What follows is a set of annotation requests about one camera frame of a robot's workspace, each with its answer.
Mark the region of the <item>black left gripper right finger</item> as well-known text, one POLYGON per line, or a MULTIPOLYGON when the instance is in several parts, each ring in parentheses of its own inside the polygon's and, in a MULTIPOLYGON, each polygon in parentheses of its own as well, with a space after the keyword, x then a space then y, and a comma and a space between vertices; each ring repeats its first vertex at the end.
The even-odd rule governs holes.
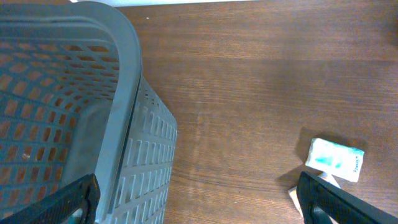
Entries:
POLYGON ((387 224, 397 223, 397 217, 392 216, 371 204, 345 192, 344 190, 332 190, 327 187, 329 215, 337 223, 372 223, 387 224))

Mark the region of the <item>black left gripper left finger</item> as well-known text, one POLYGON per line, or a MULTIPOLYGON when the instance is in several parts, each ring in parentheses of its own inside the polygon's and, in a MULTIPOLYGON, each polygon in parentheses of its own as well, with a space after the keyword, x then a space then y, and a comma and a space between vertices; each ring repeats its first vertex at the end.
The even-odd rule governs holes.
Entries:
POLYGON ((94 223, 100 195, 96 176, 88 174, 1 223, 94 223))

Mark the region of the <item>orange Kleenex tissue pack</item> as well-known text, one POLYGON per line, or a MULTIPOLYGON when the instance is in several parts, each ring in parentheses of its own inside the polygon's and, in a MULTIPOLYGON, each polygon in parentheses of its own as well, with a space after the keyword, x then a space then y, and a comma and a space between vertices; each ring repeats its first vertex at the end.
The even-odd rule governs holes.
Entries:
POLYGON ((302 216, 304 223, 337 223, 329 215, 330 208, 327 199, 327 187, 340 190, 336 180, 326 173, 319 176, 302 172, 296 187, 288 191, 296 209, 302 216))

